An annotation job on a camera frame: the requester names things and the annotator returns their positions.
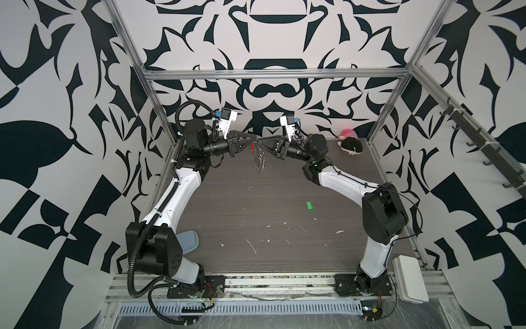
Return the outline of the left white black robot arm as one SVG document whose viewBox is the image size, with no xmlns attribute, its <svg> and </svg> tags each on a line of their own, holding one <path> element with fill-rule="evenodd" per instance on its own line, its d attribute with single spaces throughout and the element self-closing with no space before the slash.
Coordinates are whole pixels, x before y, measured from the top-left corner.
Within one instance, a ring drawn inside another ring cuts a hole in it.
<svg viewBox="0 0 526 329">
<path fill-rule="evenodd" d="M 255 134 L 232 130 L 219 134 L 216 126 L 192 119 L 181 129 L 175 150 L 174 177 L 157 204 L 125 232 L 127 289 L 132 297 L 144 295 L 156 283 L 177 281 L 194 285 L 201 266 L 184 257 L 177 238 L 180 218 L 193 193 L 212 167 L 211 156 L 235 156 L 257 140 Z"/>
</svg>

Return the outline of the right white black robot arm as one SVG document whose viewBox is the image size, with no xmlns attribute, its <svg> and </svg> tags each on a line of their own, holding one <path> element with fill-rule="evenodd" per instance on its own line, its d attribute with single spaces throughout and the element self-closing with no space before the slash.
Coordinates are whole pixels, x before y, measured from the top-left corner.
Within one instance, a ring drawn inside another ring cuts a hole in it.
<svg viewBox="0 0 526 329">
<path fill-rule="evenodd" d="M 282 160 L 303 161 L 307 180 L 359 205 L 367 244 L 357 270 L 358 290 L 365 291 L 385 277 L 393 246 L 408 224 L 408 215 L 394 185 L 367 182 L 341 171 L 327 157 L 327 141 L 320 134 L 300 142 L 284 136 L 261 138 L 254 143 L 253 149 L 264 150 Z"/>
</svg>

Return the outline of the green plastic key tag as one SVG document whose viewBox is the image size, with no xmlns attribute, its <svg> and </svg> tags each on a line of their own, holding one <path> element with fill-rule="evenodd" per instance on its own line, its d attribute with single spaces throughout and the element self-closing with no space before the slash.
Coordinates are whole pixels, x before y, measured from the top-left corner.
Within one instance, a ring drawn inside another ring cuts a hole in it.
<svg viewBox="0 0 526 329">
<path fill-rule="evenodd" d="M 307 208 L 308 208 L 308 210 L 309 210 L 310 212 L 312 212 L 312 211 L 314 210 L 314 207 L 313 207 L 313 205 L 312 205 L 312 202 L 307 201 L 307 202 L 306 202 L 306 206 L 307 206 Z"/>
</svg>

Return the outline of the pink black-haired doll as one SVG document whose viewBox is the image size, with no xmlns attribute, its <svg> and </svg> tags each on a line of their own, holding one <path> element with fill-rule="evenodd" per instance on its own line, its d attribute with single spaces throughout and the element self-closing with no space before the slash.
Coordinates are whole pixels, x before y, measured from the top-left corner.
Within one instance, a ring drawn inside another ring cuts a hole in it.
<svg viewBox="0 0 526 329">
<path fill-rule="evenodd" d="M 363 152 L 363 144 L 353 129 L 344 129 L 338 137 L 337 144 L 342 152 L 350 156 L 359 155 Z"/>
</svg>

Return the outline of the light blue pad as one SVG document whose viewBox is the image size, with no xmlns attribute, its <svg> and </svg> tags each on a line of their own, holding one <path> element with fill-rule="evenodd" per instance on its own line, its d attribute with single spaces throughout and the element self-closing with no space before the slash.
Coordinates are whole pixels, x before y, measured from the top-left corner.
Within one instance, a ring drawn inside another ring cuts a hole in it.
<svg viewBox="0 0 526 329">
<path fill-rule="evenodd" d="M 194 230 L 177 233 L 176 238 L 182 248 L 183 255 L 195 251 L 199 246 L 199 236 Z"/>
</svg>

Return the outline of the white box device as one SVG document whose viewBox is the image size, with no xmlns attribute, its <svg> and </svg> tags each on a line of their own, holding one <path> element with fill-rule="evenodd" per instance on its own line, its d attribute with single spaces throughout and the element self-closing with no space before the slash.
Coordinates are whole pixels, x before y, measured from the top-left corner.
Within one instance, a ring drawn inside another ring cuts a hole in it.
<svg viewBox="0 0 526 329">
<path fill-rule="evenodd" d="M 399 255 L 393 259 L 397 289 L 403 302 L 423 304 L 429 296 L 419 262 L 415 257 Z"/>
</svg>

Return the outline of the aluminium frame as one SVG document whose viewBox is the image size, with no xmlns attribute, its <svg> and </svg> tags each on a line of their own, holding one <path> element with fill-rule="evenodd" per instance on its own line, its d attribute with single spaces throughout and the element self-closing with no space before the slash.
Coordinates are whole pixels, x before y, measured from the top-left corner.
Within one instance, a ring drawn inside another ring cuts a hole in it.
<svg viewBox="0 0 526 329">
<path fill-rule="evenodd" d="M 376 121 L 368 139 L 373 141 L 379 132 L 379 126 L 384 124 L 387 116 L 392 112 L 395 102 L 401 97 L 408 83 L 415 79 L 433 97 L 442 108 L 446 108 L 446 100 L 451 97 L 446 90 L 419 64 L 424 56 L 424 50 L 430 46 L 431 40 L 443 26 L 446 16 L 453 8 L 453 1 L 442 1 L 434 14 L 429 27 L 419 42 L 415 55 L 404 68 L 369 68 L 369 69 L 235 69 L 235 70 L 175 70 L 175 71 L 149 71 L 146 70 L 138 55 L 122 14 L 119 12 L 116 1 L 104 1 L 105 9 L 110 15 L 111 23 L 118 37 L 123 41 L 124 47 L 131 60 L 139 81 L 149 100 L 153 104 L 156 115 L 161 120 L 162 127 L 168 132 L 172 143 L 176 143 L 177 136 L 173 132 L 163 105 L 160 103 L 151 82 L 156 80 L 235 80 L 235 79 L 293 79 L 293 78 L 397 78 L 398 83 L 394 88 L 386 110 Z"/>
</svg>

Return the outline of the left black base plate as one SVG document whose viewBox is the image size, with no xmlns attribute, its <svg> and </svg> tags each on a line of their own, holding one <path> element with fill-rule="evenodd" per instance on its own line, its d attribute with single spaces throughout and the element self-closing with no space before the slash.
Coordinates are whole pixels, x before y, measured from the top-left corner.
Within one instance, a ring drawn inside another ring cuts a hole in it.
<svg viewBox="0 0 526 329">
<path fill-rule="evenodd" d="M 211 299 L 224 293 L 225 281 L 225 276 L 201 276 L 197 278 L 194 284 L 179 284 L 176 287 L 169 288 L 167 297 L 168 299 L 191 297 Z"/>
</svg>

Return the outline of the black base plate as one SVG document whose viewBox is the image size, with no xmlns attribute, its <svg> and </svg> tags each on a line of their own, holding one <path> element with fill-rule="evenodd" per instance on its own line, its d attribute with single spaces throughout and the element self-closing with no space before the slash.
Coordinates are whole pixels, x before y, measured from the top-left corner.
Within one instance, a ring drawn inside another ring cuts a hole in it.
<svg viewBox="0 0 526 329">
<path fill-rule="evenodd" d="M 167 297 L 168 299 L 191 297 L 211 299 L 224 293 L 225 281 L 225 276 L 201 276 L 197 278 L 194 284 L 179 284 L 176 287 L 169 288 Z"/>
<path fill-rule="evenodd" d="M 334 290 L 341 297 L 391 296 L 393 284 L 388 274 L 369 278 L 366 274 L 336 274 Z"/>
</svg>

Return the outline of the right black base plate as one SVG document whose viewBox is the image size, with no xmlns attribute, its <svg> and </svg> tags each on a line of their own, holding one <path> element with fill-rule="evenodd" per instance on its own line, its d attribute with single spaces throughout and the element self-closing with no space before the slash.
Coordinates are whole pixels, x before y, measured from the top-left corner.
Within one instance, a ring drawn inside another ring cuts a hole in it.
<svg viewBox="0 0 526 329">
<path fill-rule="evenodd" d="M 391 296 L 393 284 L 388 274 L 369 278 L 366 274 L 336 274 L 334 290 L 341 297 Z"/>
</svg>

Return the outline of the wall hook rail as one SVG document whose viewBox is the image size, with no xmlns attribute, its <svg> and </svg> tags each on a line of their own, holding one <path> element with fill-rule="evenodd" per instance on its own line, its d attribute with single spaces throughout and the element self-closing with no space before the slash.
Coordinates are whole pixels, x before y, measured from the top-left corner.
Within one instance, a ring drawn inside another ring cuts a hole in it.
<svg viewBox="0 0 526 329">
<path fill-rule="evenodd" d="M 467 147 L 482 152 L 486 157 L 483 164 L 487 167 L 495 167 L 507 180 L 502 184 L 504 189 L 514 189 L 525 199 L 525 168 L 516 160 L 504 145 L 490 135 L 490 133 L 478 123 L 468 110 L 455 104 L 451 97 L 446 100 L 447 107 L 441 112 L 441 116 L 448 117 L 453 121 L 454 133 L 452 142 L 458 132 L 462 132 L 468 138 Z"/>
</svg>

